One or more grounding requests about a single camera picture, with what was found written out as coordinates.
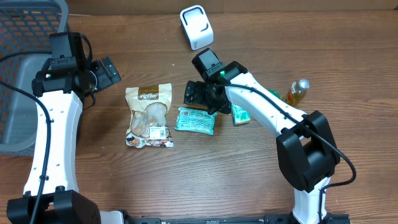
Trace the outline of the teal snack bar wrapper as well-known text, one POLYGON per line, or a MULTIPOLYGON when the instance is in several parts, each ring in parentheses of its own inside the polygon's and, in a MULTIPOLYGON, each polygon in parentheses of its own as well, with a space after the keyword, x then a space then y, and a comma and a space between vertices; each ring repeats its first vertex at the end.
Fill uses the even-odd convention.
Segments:
POLYGON ((208 114, 207 111, 180 107, 175 130, 191 131, 214 135, 215 118, 217 113, 208 114))

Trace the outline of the teal tissue pack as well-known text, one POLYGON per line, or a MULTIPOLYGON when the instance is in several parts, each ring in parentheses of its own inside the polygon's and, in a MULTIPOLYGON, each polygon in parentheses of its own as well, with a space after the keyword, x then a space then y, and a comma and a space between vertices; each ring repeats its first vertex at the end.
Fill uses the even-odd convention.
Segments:
POLYGON ((248 124, 251 120, 250 114, 237 105, 231 105, 231 112, 235 126, 248 124))

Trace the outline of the brown Pantree snack pouch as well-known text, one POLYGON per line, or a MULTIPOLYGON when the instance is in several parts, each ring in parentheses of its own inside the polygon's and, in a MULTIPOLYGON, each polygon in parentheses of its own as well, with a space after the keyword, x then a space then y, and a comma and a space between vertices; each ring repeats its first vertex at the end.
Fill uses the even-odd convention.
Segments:
POLYGON ((173 147, 166 120, 172 102, 172 85, 127 88, 125 98, 131 112, 126 144, 136 148, 173 147))

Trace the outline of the green lidded cup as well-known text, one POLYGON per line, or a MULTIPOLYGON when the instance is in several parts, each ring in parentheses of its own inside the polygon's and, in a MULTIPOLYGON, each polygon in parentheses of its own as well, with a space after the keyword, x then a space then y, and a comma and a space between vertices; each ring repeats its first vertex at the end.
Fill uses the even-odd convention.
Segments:
POLYGON ((280 99, 280 95, 278 94, 278 92, 276 92, 275 90, 269 90, 270 93, 272 93, 275 97, 277 97, 278 99, 280 99))

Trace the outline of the yellow oil bottle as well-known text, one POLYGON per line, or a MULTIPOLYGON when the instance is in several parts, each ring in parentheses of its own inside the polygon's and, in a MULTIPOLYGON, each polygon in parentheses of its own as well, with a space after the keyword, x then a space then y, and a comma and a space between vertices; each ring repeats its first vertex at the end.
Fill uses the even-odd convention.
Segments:
POLYGON ((293 82, 287 94, 282 97, 282 101, 292 107, 296 107, 304 99, 309 88, 310 82, 308 80, 296 80, 293 82))

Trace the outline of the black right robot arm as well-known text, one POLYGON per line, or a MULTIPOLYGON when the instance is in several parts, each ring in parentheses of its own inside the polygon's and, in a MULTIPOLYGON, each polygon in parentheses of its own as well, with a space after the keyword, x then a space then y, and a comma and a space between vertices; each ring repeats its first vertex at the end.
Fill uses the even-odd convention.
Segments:
POLYGON ((276 138, 279 169, 294 188, 289 223, 346 223, 348 217, 328 213, 325 186, 340 162, 327 119, 319 111, 306 114, 284 103, 259 84, 238 62, 194 62, 202 81, 189 81, 184 102, 228 114, 235 104, 276 138))

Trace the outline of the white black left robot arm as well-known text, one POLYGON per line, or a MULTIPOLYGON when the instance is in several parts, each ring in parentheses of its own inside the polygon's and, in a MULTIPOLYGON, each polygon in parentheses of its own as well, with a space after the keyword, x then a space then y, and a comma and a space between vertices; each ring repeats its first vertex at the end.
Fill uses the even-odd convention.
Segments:
POLYGON ((123 212, 101 211, 79 193, 75 151, 83 101, 96 86, 87 63, 47 61, 32 82, 37 105, 34 160, 21 198, 9 200, 11 223, 125 223, 123 212))

